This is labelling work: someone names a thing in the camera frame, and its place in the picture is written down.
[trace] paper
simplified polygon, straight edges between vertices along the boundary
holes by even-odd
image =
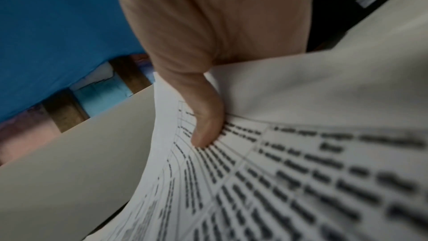
[[[156,78],[141,182],[88,240],[427,240],[421,41],[216,67],[228,114],[204,149],[190,143],[192,111]]]

